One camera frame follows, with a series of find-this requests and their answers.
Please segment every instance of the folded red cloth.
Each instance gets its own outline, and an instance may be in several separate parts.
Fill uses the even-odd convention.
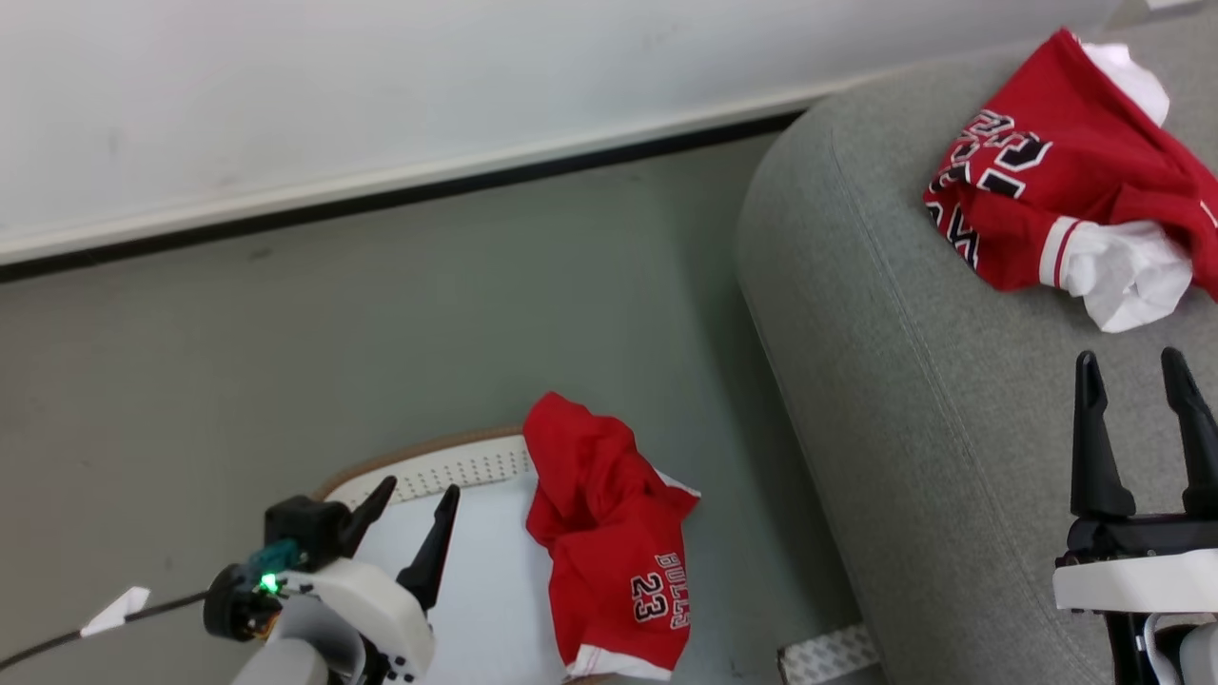
[[[681,520],[698,494],[665,483],[626,424],[554,392],[524,434],[538,477],[526,528],[554,561],[563,663],[571,675],[667,679],[689,640]]]

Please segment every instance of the laundry basket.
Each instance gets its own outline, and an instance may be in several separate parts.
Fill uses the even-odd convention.
[[[385,477],[396,477],[393,497],[356,557],[397,575],[431,525],[431,501],[451,484],[462,488],[440,600],[429,614],[436,658],[420,685],[564,680],[546,591],[549,558],[524,531],[533,474],[520,427],[507,427],[440,438],[367,461],[313,494],[354,508]]]

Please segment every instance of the baseboard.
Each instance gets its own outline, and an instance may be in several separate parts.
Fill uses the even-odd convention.
[[[0,234],[0,282],[209,240],[536,180],[781,130],[812,101],[889,71],[695,112],[674,121],[547,140],[72,227]]]

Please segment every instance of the black baseboard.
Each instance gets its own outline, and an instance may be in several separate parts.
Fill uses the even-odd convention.
[[[538,162],[535,165],[526,165],[523,167],[490,172],[466,178],[442,180],[440,183],[404,188],[402,190],[390,190],[387,193],[364,195],[351,200],[324,202],[296,210],[286,210],[283,212],[274,212],[244,219],[203,225],[188,230],[167,233],[164,235],[155,235],[152,238],[143,238],[139,240],[106,245],[104,247],[80,250],[77,252],[43,257],[15,264],[5,264],[0,266],[0,283],[32,278],[35,275],[45,275],[61,271],[93,267],[118,260],[189,247],[191,245],[200,245],[202,243],[211,243],[214,240],[252,235],[255,233],[264,233],[268,230],[279,230],[303,223],[313,223],[363,212],[375,212],[378,210],[387,210],[390,207],[398,207],[413,202],[424,202],[426,200],[449,197],[452,195],[485,190],[487,188],[525,183],[529,180],[537,180],[552,176],[590,169],[593,167],[633,162],[646,157],[670,155],[672,152],[704,147],[706,145],[717,145],[721,143],[739,140],[742,138],[752,138],[754,135],[783,130],[790,126],[792,122],[799,118],[801,113],[803,110],[799,110],[764,119],[711,128],[683,135],[674,135],[671,138],[639,143],[636,145],[626,145],[624,147],[615,147],[611,150],[602,150],[599,152],[588,152],[586,155]]]

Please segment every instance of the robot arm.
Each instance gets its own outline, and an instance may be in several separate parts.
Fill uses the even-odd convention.
[[[1162,363],[1184,442],[1184,513],[1135,516],[1104,423],[1099,362],[1083,352],[1071,484],[1078,518],[1057,559],[1054,595],[1058,608],[1104,616],[1117,685],[1178,685],[1181,676],[1185,685],[1211,685],[1218,683],[1216,626],[1156,631],[1156,622],[1167,613],[1218,612],[1218,424],[1184,356],[1168,347]]]
[[[292,497],[267,509],[266,547],[224,569],[203,603],[220,637],[266,637],[235,685],[381,685],[426,673],[435,606],[460,490],[452,485],[414,562],[390,578],[354,555],[380,518],[396,479],[351,512],[339,502]]]

